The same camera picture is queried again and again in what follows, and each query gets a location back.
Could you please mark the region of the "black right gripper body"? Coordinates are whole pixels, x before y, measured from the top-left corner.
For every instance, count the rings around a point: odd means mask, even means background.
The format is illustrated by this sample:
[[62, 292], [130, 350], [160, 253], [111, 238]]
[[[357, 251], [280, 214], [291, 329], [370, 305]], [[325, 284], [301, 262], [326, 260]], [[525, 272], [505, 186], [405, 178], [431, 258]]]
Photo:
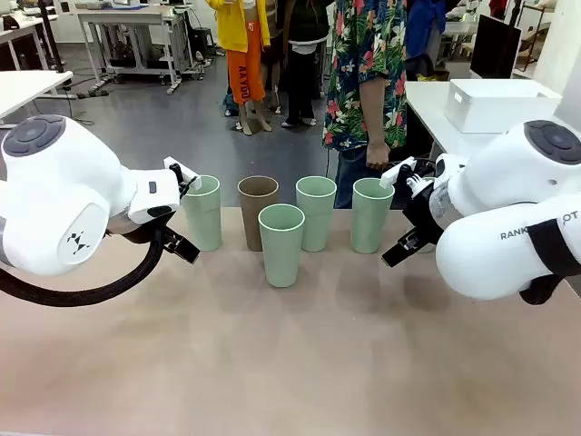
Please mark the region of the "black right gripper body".
[[434, 191], [432, 181], [418, 192], [412, 194], [411, 199], [403, 209], [404, 216], [414, 226], [414, 230], [419, 236], [441, 236], [443, 229], [432, 216], [429, 207], [429, 198]]

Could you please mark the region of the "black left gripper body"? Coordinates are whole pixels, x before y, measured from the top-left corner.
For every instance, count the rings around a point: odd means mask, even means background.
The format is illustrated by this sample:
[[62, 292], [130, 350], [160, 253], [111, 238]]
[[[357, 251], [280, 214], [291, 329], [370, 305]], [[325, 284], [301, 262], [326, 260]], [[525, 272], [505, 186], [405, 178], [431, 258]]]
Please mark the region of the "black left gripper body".
[[178, 249], [181, 242], [182, 236], [175, 232], [173, 229], [169, 228], [167, 225], [160, 226], [156, 229], [156, 232], [160, 234], [161, 245], [164, 249]]

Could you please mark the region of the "person's right hand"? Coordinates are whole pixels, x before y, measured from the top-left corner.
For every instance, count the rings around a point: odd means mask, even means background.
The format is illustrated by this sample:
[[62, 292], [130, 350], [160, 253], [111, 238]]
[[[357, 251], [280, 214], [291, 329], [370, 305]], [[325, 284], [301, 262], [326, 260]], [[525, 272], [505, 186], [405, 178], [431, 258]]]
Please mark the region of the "person's right hand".
[[368, 168], [384, 171], [389, 165], [390, 148], [385, 142], [369, 142], [366, 152]]

